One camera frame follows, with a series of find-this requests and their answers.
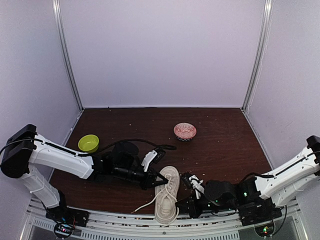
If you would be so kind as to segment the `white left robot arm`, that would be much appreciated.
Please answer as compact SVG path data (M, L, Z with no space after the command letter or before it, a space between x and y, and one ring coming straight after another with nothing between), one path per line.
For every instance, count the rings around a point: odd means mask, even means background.
M153 149L140 159L137 139L124 139L107 145L93 153L79 152L56 144L28 124L13 136L0 150L0 169L4 175L23 182L61 222L72 218L61 191L51 186L37 170L37 165L48 166L70 173L84 180L103 182L118 178L135 182L143 190L165 185L168 180L150 166L158 162L170 148L168 145L149 145Z

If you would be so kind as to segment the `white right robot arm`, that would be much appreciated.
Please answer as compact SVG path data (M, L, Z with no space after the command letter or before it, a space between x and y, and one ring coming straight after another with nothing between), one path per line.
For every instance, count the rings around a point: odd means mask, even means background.
M312 135L306 141L307 146L290 161L264 174L251 172L239 183L204 182L186 172L181 179L194 193L175 205L191 218L226 210L249 222L277 218L297 192L320 178L320 138Z

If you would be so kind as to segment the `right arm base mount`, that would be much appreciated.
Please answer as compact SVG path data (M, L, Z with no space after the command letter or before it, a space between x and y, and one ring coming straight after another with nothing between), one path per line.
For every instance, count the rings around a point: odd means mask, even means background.
M242 226L254 226L259 237L273 236L276 230L275 219L282 217L283 207L275 207L271 200L251 202L238 208Z

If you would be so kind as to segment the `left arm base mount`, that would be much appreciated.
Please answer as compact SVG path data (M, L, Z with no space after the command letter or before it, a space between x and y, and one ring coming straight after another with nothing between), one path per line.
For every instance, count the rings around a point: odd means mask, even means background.
M58 239L69 238L76 227L86 227L90 213L85 210L70 208L67 206L65 195L58 190L60 201L58 206L48 208L44 204L45 217L55 222L53 233Z

